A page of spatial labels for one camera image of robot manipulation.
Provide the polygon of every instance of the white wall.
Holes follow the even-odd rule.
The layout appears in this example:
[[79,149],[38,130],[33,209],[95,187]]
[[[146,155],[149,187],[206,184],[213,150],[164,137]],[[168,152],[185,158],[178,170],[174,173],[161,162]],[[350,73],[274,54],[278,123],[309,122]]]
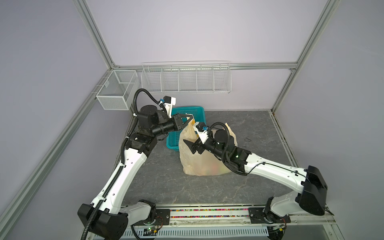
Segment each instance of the white wall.
[[0,213],[105,71],[72,1],[1,1]]
[[77,211],[107,182],[128,123],[96,102],[7,239],[78,239]]
[[296,61],[326,0],[88,0],[117,65]]
[[383,10],[341,1],[277,110],[301,166],[323,174],[346,240],[383,239]]
[[[176,106],[201,106],[205,110],[271,109],[287,80],[288,69],[233,70],[230,93],[161,93],[153,94],[156,99],[176,97]],[[153,102],[139,95],[138,109]]]

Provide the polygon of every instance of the white wire basket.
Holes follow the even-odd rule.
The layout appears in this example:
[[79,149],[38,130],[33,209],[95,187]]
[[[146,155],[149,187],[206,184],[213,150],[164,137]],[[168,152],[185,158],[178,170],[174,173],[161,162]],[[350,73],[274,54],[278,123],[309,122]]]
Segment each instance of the white wire basket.
[[232,89],[229,62],[143,63],[141,82],[152,93],[229,93]]
[[139,87],[135,70],[113,70],[96,97],[105,110],[129,110]]

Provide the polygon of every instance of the robotic arm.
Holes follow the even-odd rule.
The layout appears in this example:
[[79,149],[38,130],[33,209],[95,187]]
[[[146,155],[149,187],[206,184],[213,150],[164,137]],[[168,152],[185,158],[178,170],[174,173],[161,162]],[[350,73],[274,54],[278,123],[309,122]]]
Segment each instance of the robotic arm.
[[[136,99],[142,91],[160,105],[162,111],[156,106],[146,105],[138,112]],[[91,231],[108,240],[118,240],[127,226],[142,220],[149,224],[155,221],[155,203],[140,200],[123,209],[121,204],[137,171],[157,144],[157,137],[182,130],[193,119],[189,114],[171,115],[175,101],[175,98],[168,96],[157,101],[145,89],[136,92],[133,100],[134,124],[123,142],[121,162],[91,204],[82,204],[78,210],[78,216],[84,225],[81,239],[85,239],[88,231]],[[139,130],[132,134],[137,123]],[[211,129],[215,125],[221,125],[224,129],[218,130],[213,137]],[[197,151],[202,154],[207,150],[236,174],[257,174],[293,189],[293,192],[284,196],[269,198],[265,209],[254,216],[261,223],[280,222],[285,215],[300,210],[324,215],[327,186],[317,168],[286,166],[236,147],[227,127],[220,122],[209,128],[203,122],[196,122],[194,130],[199,135],[196,142],[184,140],[192,153]]]

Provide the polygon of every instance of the table surface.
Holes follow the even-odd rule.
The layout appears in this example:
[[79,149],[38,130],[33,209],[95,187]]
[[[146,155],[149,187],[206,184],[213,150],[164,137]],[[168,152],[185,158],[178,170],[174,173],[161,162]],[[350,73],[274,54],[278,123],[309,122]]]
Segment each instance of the table surface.
[[[268,111],[206,111],[207,125],[226,122],[238,146],[266,159],[290,165]],[[146,199],[156,204],[260,204],[291,191],[270,179],[250,174],[192,176],[183,172],[179,152],[159,141],[137,172],[123,205]]]

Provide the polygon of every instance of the beige plastic bag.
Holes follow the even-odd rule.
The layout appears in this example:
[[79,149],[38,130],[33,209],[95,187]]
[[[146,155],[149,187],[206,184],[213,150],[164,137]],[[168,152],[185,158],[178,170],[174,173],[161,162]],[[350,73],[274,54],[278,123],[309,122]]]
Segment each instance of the beige plastic bag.
[[[202,154],[199,154],[198,152],[195,152],[195,154],[191,153],[190,149],[183,140],[186,139],[191,142],[195,142],[197,140],[198,136],[193,129],[194,122],[194,120],[190,121],[180,133],[180,161],[183,165],[184,173],[188,175],[211,176],[230,172],[223,162],[218,160],[209,151],[204,151]],[[235,139],[235,146],[237,146],[236,135],[227,124],[225,125],[228,127],[230,135]]]

